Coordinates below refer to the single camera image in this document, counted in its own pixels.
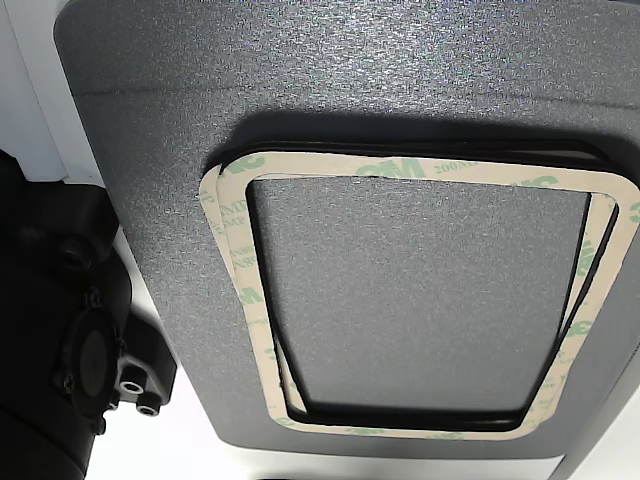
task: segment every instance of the recessed panel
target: recessed panel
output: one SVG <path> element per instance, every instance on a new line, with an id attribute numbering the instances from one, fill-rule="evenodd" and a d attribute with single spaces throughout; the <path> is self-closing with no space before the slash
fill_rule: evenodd
<path id="1" fill-rule="evenodd" d="M 332 177 L 257 180 L 250 195 L 270 316 L 310 401 L 523 408 L 587 194 Z"/>

